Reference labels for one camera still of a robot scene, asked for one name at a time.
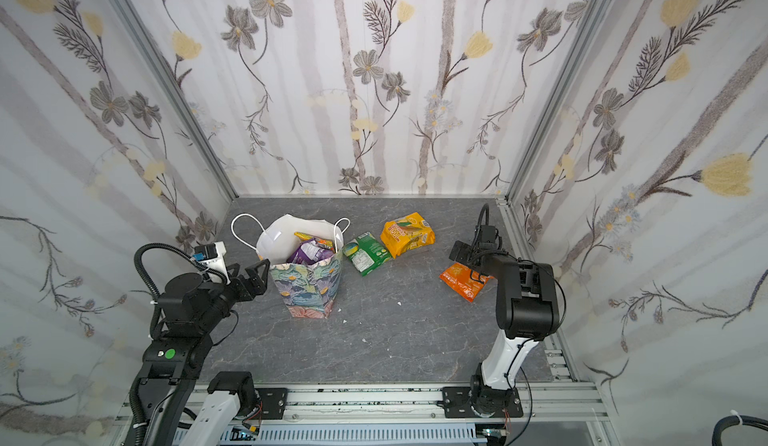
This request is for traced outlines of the orange chips packet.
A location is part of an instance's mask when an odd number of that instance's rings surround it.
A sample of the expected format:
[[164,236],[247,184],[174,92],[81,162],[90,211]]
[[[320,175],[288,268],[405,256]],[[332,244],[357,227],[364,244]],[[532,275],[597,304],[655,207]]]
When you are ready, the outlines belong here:
[[439,278],[449,288],[472,303],[491,279],[491,276],[482,275],[463,264],[454,263],[443,271]]

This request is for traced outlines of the floral white paper bag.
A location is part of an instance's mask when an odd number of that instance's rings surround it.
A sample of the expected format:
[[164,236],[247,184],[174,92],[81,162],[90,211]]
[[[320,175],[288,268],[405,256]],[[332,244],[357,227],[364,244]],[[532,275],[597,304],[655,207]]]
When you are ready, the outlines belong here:
[[[350,220],[341,218],[330,223],[286,214],[267,227],[259,225],[258,236],[243,236],[237,232],[237,222],[244,218],[257,220],[251,214],[239,214],[230,222],[230,232],[237,241],[253,250],[259,259],[270,261],[269,278],[274,282],[291,316],[328,318],[341,283],[344,234],[350,226]],[[333,240],[336,247],[334,256],[309,266],[287,263],[286,260],[302,244],[294,236],[296,232]]]

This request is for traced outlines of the purple snack packet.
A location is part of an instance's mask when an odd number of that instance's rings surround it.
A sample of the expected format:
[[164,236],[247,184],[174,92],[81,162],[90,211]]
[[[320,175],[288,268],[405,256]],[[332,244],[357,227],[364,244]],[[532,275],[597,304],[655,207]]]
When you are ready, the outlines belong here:
[[315,239],[303,242],[286,260],[287,263],[296,265],[314,265],[333,257],[335,251],[321,246]]

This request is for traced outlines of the green snack packet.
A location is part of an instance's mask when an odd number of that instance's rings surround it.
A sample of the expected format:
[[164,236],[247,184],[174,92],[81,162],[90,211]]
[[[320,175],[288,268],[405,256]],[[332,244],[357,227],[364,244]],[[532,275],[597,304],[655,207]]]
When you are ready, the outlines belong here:
[[342,252],[362,276],[367,276],[392,259],[387,248],[370,232],[354,238],[343,247]]

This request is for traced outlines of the orange fruit snack packet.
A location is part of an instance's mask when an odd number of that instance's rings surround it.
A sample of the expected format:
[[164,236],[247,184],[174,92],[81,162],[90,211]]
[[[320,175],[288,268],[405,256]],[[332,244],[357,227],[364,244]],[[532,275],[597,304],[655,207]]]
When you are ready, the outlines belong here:
[[302,233],[302,232],[296,232],[294,236],[297,237],[302,243],[313,242],[317,247],[320,247],[326,250],[334,251],[336,249],[335,243],[333,240],[320,238],[318,236]]

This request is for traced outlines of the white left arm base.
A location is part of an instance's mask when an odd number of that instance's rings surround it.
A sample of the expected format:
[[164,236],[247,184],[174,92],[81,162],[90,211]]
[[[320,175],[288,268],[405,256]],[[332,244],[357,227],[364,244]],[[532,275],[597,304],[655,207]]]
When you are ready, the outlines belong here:
[[181,446],[218,445],[233,419],[248,418],[261,407],[250,372],[220,372],[211,380],[207,393]]

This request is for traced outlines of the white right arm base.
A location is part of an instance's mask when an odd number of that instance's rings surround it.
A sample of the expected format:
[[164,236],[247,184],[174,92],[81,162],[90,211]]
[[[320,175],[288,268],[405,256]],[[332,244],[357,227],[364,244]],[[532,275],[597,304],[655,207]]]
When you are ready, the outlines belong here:
[[528,354],[540,343],[533,338],[507,337],[501,330],[489,355],[470,384],[470,407],[478,417],[521,417],[516,377]]

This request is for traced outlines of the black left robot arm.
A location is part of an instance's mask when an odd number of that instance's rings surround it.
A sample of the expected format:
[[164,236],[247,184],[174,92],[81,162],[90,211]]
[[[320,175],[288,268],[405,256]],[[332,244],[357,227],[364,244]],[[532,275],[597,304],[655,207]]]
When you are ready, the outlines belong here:
[[[194,270],[171,279],[163,290],[149,275],[145,253],[163,250],[180,256]],[[170,445],[183,410],[200,378],[205,359],[217,343],[211,333],[234,315],[234,306],[266,293],[270,261],[247,267],[219,270],[205,265],[215,251],[212,244],[199,246],[194,255],[163,243],[137,249],[134,266],[152,298],[151,343],[128,393],[132,422],[127,445]]]

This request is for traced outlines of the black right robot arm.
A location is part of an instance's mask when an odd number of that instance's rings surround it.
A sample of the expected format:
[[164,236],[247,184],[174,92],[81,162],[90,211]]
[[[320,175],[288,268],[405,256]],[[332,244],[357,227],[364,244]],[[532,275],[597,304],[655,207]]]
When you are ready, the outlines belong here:
[[496,281],[496,322],[507,338],[541,341],[559,329],[559,288],[552,267],[504,249],[499,229],[490,224],[488,204],[480,210],[472,241],[455,242],[449,259],[467,267],[472,279]]

